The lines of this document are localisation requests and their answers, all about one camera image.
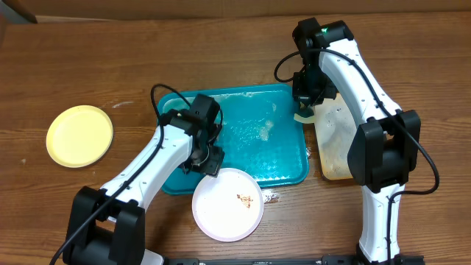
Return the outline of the yellow plate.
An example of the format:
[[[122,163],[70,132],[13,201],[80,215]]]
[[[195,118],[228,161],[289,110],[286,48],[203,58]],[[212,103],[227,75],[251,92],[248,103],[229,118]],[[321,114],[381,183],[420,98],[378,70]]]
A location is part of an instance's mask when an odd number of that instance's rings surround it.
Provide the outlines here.
[[[46,149],[51,159],[68,168],[97,162],[110,148],[113,124],[103,110],[78,105],[63,111],[50,125]]]

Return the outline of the green yellow sponge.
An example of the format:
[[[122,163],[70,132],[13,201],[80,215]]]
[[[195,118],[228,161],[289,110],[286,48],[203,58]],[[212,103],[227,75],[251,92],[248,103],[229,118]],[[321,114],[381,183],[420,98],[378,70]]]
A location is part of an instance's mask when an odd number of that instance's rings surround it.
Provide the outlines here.
[[[316,117],[311,107],[304,107],[294,114],[294,120],[302,124],[313,124],[316,121]]]

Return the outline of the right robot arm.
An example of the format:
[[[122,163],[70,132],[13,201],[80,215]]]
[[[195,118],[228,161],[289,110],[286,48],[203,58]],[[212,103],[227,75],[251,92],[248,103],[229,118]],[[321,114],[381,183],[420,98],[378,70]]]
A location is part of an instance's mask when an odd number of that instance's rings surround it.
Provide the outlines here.
[[[303,67],[292,78],[293,97],[320,105],[340,93],[356,132],[347,153],[363,199],[363,229],[355,260],[363,264],[404,264],[397,243],[401,192],[417,164],[421,122],[402,111],[373,77],[353,33],[343,21],[321,25],[300,21],[292,33]]]

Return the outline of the pale pink plate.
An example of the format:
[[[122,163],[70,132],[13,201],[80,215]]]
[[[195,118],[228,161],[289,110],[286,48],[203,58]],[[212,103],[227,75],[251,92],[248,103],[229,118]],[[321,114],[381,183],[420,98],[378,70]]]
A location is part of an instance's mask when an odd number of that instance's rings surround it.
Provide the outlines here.
[[[192,198],[199,229],[222,242],[240,241],[261,223],[264,211],[260,186],[246,172],[224,168],[201,179]]]

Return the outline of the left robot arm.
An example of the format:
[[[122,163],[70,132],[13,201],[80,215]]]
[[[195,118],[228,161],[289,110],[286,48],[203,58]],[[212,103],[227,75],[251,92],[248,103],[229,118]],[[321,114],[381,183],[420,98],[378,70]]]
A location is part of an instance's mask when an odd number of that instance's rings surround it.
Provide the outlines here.
[[[74,198],[64,245],[52,259],[65,264],[166,264],[145,247],[146,210],[172,172],[181,168],[215,177],[224,152],[214,146],[221,108],[198,94],[188,109],[158,116],[152,140],[100,189],[85,186]]]

